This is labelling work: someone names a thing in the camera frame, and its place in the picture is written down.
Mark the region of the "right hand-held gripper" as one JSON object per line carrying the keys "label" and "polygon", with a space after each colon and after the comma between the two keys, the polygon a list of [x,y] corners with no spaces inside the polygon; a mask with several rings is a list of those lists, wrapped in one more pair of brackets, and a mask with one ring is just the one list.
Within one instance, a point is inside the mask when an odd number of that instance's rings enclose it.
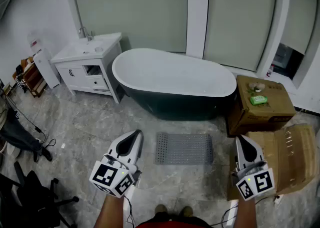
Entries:
{"label": "right hand-held gripper", "polygon": [[237,136],[231,161],[231,199],[248,201],[274,189],[273,169],[264,160],[261,146],[247,136]]}

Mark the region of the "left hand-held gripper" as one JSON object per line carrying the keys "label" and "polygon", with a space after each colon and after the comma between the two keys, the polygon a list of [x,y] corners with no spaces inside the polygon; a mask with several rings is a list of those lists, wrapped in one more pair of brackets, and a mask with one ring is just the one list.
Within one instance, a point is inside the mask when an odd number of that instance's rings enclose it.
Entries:
{"label": "left hand-held gripper", "polygon": [[133,130],[116,138],[100,161],[96,161],[89,181],[99,190],[121,198],[137,182],[143,163],[144,134]]}

